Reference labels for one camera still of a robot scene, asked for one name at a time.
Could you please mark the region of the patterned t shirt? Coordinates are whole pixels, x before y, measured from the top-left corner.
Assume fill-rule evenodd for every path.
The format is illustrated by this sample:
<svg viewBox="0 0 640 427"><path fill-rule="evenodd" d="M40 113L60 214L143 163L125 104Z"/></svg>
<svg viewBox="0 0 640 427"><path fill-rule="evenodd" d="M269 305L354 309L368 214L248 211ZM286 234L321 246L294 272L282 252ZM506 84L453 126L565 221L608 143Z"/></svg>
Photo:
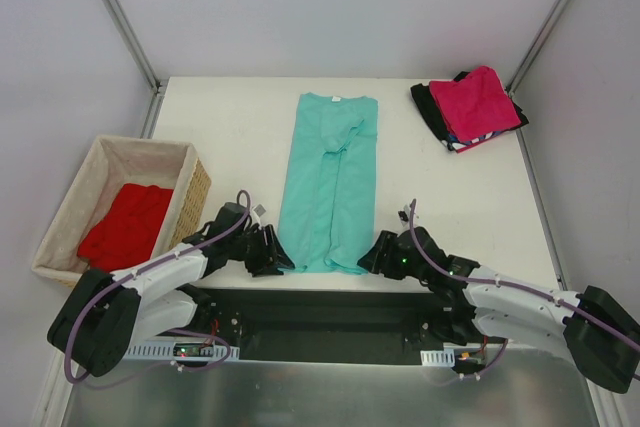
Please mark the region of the patterned t shirt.
<svg viewBox="0 0 640 427"><path fill-rule="evenodd" d="M473 138L469 141L461 141L458 137L453 133L448 133L447 137L443 141L445 147L455 153L462 153L467 150L470 150L478 145L481 145L493 138L499 137L503 134L503 131L494 131L484 134L480 137Z"/></svg>

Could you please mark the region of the teal t shirt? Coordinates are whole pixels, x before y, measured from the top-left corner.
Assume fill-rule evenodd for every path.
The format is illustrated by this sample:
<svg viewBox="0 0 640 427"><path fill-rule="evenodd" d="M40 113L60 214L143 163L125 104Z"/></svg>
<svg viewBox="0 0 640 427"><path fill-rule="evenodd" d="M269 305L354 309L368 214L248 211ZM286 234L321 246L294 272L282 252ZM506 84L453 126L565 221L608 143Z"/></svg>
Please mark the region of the teal t shirt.
<svg viewBox="0 0 640 427"><path fill-rule="evenodd" d="M365 275L373 245L378 101L300 96L279 240L297 273Z"/></svg>

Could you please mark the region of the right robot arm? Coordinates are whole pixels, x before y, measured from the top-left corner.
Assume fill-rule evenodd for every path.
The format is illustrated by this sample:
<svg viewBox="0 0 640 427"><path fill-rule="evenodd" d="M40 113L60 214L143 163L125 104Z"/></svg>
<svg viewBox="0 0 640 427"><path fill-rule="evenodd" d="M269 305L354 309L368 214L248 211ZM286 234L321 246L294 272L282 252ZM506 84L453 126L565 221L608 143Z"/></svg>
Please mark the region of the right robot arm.
<svg viewBox="0 0 640 427"><path fill-rule="evenodd" d="M625 394L639 366L639 324L605 290L544 289L445 253L417 227L380 233L358 264L372 274L412 277L444 302L428 323L432 336L459 346L501 338L573 364L589 381Z"/></svg>

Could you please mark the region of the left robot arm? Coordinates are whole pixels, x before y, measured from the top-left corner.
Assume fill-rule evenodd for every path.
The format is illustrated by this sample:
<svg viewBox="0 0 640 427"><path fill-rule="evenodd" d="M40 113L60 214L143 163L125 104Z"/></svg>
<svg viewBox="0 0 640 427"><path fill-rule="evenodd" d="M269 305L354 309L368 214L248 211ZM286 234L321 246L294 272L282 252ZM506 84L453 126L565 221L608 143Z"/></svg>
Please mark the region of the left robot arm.
<svg viewBox="0 0 640 427"><path fill-rule="evenodd" d="M136 266L81 275L47 332L47 341L86 375L100 377L126 351L159 334L183 330L207 344L221 326L214 299L195 282L243 263L253 277L291 272L272 225L256 211L227 202L214 220L185 237L171 251Z"/></svg>

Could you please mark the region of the wicker basket with cloth liner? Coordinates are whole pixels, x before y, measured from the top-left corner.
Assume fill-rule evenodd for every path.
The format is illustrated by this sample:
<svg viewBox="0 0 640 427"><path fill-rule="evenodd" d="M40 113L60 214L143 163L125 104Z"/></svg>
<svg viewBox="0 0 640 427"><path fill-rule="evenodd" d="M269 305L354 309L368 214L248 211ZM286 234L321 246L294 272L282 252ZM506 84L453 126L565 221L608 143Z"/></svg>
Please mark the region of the wicker basket with cloth liner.
<svg viewBox="0 0 640 427"><path fill-rule="evenodd" d="M77 256L81 240L105 217L127 183L173 191L151 252L156 257L196 231L211 179L189 142L97 136L37 249L31 270L73 288L89 267Z"/></svg>

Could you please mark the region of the black t shirt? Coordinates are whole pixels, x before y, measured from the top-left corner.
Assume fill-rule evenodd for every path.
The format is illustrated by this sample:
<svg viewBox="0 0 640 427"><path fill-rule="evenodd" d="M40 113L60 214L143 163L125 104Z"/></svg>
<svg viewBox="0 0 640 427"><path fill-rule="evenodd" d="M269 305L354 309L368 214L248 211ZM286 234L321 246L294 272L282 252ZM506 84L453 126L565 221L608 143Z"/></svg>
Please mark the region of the black t shirt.
<svg viewBox="0 0 640 427"><path fill-rule="evenodd" d="M462 71L456 77L454 77L451 80L459 81L459 80L463 79L466 75L468 75L470 72L471 71ZM444 121L444 119L442 117L442 114L441 114L439 108L437 107L437 105L436 105L436 103L435 103L435 101L434 101L434 99L433 99L433 97L432 97L432 95L431 95L431 93L429 91L429 83L428 84L416 84L416 85L412 86L410 88L410 94L411 94L412 100L413 100L413 102L414 102L414 104L415 104L415 106L416 106L421 118L426 123L426 125L428 126L428 128L430 129L432 134L436 137L436 139L441 144L443 144L443 141L447 137L447 134L448 133L452 133L452 132L449 130L449 128L445 124L445 121ZM513 105L514 105L514 107L516 109L516 112L519 115L519 118L521 120L521 124L519 126L517 126L517 127L514 127L512 129L510 129L510 130L504 131L503 134L508 133L508 132L512 132L512 131L517 131L520 128L522 128L522 127L524 127L524 126L529 124L529 119L524 114L522 108L520 106L518 106L512 99L511 99L511 101L512 101L512 103L513 103Z"/></svg>

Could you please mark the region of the pink t shirt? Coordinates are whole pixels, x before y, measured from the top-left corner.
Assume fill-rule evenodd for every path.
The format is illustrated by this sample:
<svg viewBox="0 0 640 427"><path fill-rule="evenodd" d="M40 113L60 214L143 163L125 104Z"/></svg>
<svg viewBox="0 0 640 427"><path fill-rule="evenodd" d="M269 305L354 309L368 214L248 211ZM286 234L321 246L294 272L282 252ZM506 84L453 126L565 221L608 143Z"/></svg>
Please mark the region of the pink t shirt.
<svg viewBox="0 0 640 427"><path fill-rule="evenodd" d="M480 66L459 81L431 81L429 91L449 130L462 142L521 124L494 69Z"/></svg>

